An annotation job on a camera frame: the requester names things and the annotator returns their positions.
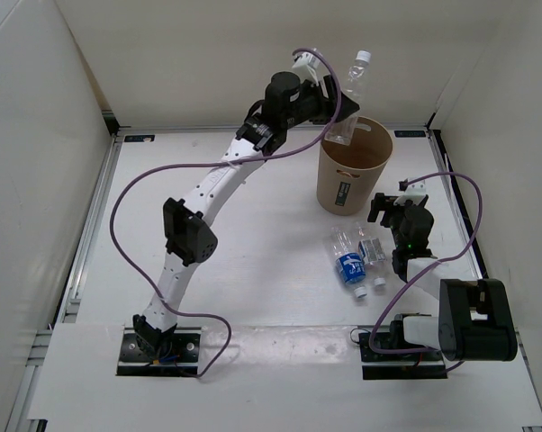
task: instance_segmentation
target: water bottle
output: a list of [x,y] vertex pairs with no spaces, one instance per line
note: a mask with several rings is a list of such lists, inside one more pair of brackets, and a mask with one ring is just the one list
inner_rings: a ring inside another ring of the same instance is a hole
[[[341,89],[341,92],[349,99],[359,104],[365,101],[367,88],[367,70],[369,69],[369,61],[371,53],[367,51],[359,51],[355,59],[355,63],[349,69],[347,82]],[[355,112],[346,120],[335,123],[333,127],[325,135],[328,141],[334,141],[338,144],[348,146],[353,138],[353,130],[357,124],[359,112]]]
[[335,267],[341,280],[358,299],[363,299],[367,295],[367,289],[360,282],[366,276],[365,266],[363,259],[353,248],[351,238],[342,228],[335,227],[331,231],[331,245],[335,256]]
[[381,247],[379,238],[371,236],[362,222],[357,222],[356,227],[359,234],[358,250],[365,265],[367,285],[373,286],[376,290],[383,290],[387,283],[385,280],[387,255]]

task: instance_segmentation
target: bottle cap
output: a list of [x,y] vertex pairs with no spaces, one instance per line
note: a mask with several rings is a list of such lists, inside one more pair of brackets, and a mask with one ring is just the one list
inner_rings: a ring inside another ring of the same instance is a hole
[[386,281],[385,281],[385,278],[384,277],[376,277],[374,280],[373,280],[373,285],[374,286],[383,286],[386,284]]
[[355,60],[363,60],[366,63],[369,63],[371,60],[371,53],[369,51],[359,51]]
[[353,290],[353,293],[355,293],[356,298],[363,299],[367,296],[367,289],[364,285],[359,285],[355,290]]

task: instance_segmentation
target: white floor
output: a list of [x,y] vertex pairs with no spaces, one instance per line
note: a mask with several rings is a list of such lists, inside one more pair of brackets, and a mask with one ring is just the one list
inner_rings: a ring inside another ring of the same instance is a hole
[[[309,142],[295,130],[282,151]],[[176,162],[218,159],[232,131],[165,133],[154,142],[124,143],[95,255],[82,287],[76,324],[57,325],[30,413],[47,431],[218,430],[518,430],[542,425],[520,356],[508,364],[465,364],[448,380],[364,382],[349,326],[373,324],[402,282],[389,275],[383,294],[358,303],[343,290],[323,240],[330,227],[365,218],[324,211],[315,199],[316,148],[260,168],[229,200],[213,225],[219,246],[195,273],[182,311],[225,316],[234,326],[229,352],[204,380],[116,377],[122,326],[141,313],[152,291],[111,243],[108,217],[121,189],[137,174]],[[425,138],[395,139],[395,151],[374,190],[395,194],[406,177],[437,171]],[[119,240],[157,278],[163,265],[161,207],[179,198],[205,170],[154,175],[135,187],[117,218]],[[435,217],[430,247],[438,257],[463,247],[443,184],[428,181]],[[391,254],[393,239],[374,232]],[[472,276],[468,259],[457,269]],[[437,315],[438,303],[414,288],[390,314]],[[208,320],[201,364],[221,343]]]

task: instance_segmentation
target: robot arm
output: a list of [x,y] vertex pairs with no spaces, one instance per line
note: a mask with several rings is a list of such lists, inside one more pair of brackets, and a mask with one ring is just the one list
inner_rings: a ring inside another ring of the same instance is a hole
[[[274,74],[265,99],[251,107],[221,159],[228,165],[211,170],[183,199],[165,202],[167,253],[158,288],[171,308],[178,310],[193,273],[217,248],[217,237],[210,228],[215,216],[247,177],[265,163],[262,158],[249,159],[273,155],[285,143],[287,131],[300,123],[327,124],[338,98],[341,106],[336,122],[358,111],[359,105],[336,94],[331,76],[323,78],[327,94],[323,93],[314,73],[317,65],[316,58],[308,54],[295,59],[294,70],[306,78],[303,82],[293,72]],[[140,349],[152,358],[157,356],[173,337],[176,318],[155,294],[147,309],[133,316]]]
[[[410,185],[402,196],[377,193],[368,220],[391,229],[395,250],[393,270],[404,282],[437,261],[428,249],[433,216],[425,209],[424,184]],[[417,281],[426,293],[439,300],[438,317],[417,313],[399,314],[392,322],[395,349],[431,347],[449,360],[511,361],[517,354],[517,338],[505,287],[496,279],[462,281],[447,263]],[[477,312],[481,319],[472,317]]]

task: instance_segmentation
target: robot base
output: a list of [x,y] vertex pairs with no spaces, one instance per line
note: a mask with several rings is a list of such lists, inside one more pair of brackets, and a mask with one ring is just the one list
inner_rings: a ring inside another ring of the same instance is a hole
[[[373,380],[437,380],[447,378],[445,363],[440,351],[409,355],[377,354],[369,348],[371,333],[359,334],[359,347],[363,368],[363,379]],[[381,348],[395,348],[388,331],[378,331],[375,343]]]
[[132,328],[123,333],[117,376],[168,376],[187,377],[197,374],[201,330],[178,328],[171,338],[172,344],[159,358],[151,358],[137,345],[137,335]]

